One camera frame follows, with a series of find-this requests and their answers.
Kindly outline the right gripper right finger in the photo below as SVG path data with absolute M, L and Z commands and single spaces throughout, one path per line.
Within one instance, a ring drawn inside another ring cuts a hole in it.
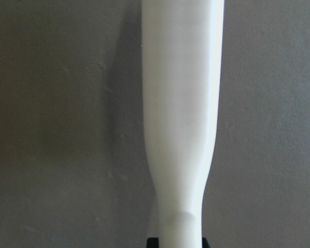
M 208 240 L 205 237 L 202 237 L 201 241 L 202 241 L 201 242 L 202 248 L 210 248 L 210 244 L 209 244 Z

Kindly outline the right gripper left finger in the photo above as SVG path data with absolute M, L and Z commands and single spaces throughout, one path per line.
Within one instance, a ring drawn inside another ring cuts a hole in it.
M 159 248 L 159 238 L 158 237 L 147 238 L 146 248 Z

